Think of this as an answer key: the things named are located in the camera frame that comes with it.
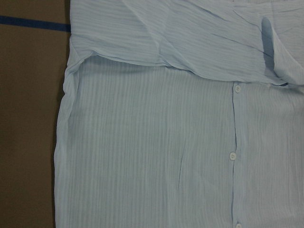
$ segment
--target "striped shirt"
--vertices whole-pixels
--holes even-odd
[[[303,227],[303,0],[70,13],[57,228]]]

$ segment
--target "blue line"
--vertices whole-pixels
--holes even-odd
[[[71,25],[69,24],[61,24],[61,23],[54,23],[48,21],[14,18],[14,17],[6,17],[6,16],[0,16],[0,24],[71,32]]]

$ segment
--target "button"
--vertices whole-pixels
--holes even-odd
[[[236,153],[232,152],[232,153],[230,153],[229,157],[230,157],[231,160],[234,161],[237,158],[237,155],[236,155]]]
[[[240,87],[239,85],[237,85],[237,86],[235,87],[235,91],[236,91],[236,93],[241,92],[241,87]]]

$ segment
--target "shirt sleeve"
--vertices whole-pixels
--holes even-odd
[[[89,56],[304,86],[304,2],[72,0],[67,74]]]

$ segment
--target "cardboard surface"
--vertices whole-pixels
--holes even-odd
[[[69,0],[1,0],[0,15],[69,24]]]
[[[64,3],[56,7],[60,16],[52,21],[65,21]],[[50,20],[55,9],[31,19]],[[0,31],[0,227],[53,228],[53,156],[70,34],[10,25]]]

